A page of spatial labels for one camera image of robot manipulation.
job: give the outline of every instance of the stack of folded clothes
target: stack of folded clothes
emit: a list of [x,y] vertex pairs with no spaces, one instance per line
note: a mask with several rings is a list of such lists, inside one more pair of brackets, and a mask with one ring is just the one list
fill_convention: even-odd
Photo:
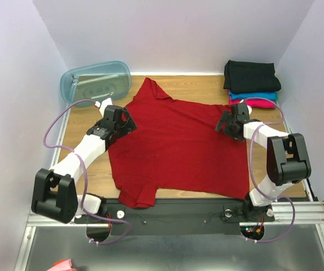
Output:
[[[229,92],[229,104],[247,98],[265,98],[277,101],[276,92],[281,84],[275,76],[274,64],[236,62],[229,60],[225,65],[224,89]],[[274,108],[275,105],[261,99],[249,99],[251,107]]]

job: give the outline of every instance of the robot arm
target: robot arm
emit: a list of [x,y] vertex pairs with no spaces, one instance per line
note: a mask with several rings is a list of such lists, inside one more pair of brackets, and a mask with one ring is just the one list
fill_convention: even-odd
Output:
[[[137,127],[126,108],[112,105],[107,99],[99,107],[102,119],[97,121],[83,137],[80,144],[61,162],[49,170],[40,169],[35,178],[32,211],[51,219],[68,223],[76,215],[84,214],[81,208],[82,195],[77,195],[76,182],[83,174],[79,157],[87,168],[98,156],[107,151],[118,138],[134,131]],[[97,213],[101,199],[86,195],[84,207]]]
[[259,129],[253,140],[267,149],[267,175],[258,188],[269,198],[261,195],[256,188],[253,189],[246,195],[252,207],[270,205],[271,198],[275,199],[285,189],[310,176],[309,156],[301,134],[280,132],[258,120],[250,120],[245,103],[232,105],[231,113],[225,111],[216,130],[220,131],[224,124],[224,132],[240,141],[252,140],[254,131]]

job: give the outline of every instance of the red shirt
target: red shirt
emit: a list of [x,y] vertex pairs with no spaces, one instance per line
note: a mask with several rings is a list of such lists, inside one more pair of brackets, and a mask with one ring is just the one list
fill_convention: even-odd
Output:
[[122,204],[153,206],[158,188],[246,196],[246,143],[215,131],[229,106],[175,100],[146,78],[126,107],[137,130],[108,150]]

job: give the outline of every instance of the screw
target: screw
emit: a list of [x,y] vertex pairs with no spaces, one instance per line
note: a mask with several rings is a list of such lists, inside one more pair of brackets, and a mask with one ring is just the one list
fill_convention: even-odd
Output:
[[231,211],[230,209],[225,210],[225,216],[227,218],[231,218],[233,214],[234,214],[233,211]]
[[274,211],[272,209],[268,209],[266,212],[266,215],[269,217],[273,217],[274,216]]

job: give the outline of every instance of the plastic bin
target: plastic bin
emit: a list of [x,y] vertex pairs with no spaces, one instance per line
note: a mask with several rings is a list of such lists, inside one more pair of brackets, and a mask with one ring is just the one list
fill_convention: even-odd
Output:
[[[125,97],[131,85],[127,65],[121,61],[112,61],[66,72],[60,79],[60,92],[69,104],[83,99],[101,102],[107,98],[117,100]],[[77,106],[90,105],[86,102]]]

